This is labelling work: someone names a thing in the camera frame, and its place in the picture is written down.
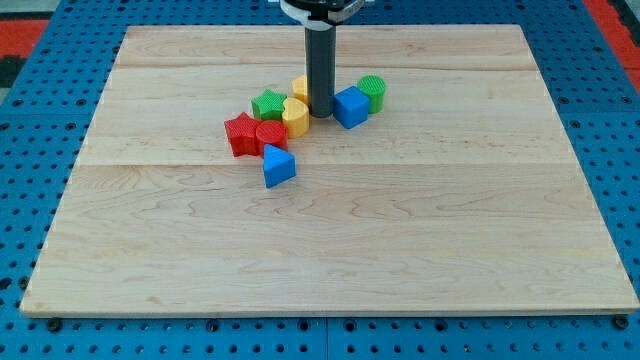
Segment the black white robot flange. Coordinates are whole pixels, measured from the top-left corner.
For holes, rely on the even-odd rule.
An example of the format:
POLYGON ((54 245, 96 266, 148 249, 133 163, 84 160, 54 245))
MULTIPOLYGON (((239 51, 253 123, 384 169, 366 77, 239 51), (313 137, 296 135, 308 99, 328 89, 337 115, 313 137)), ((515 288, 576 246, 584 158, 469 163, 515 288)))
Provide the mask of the black white robot flange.
POLYGON ((281 10, 309 30, 329 30, 346 22, 364 0, 280 0, 281 10))

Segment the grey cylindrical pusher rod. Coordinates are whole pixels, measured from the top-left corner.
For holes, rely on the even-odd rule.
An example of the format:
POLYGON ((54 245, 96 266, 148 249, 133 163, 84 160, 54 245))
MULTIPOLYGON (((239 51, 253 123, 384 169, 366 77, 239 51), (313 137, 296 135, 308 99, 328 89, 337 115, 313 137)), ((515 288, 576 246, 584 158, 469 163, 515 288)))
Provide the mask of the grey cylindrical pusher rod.
POLYGON ((305 30, 307 93, 310 114, 327 118, 333 113, 336 28, 305 30))

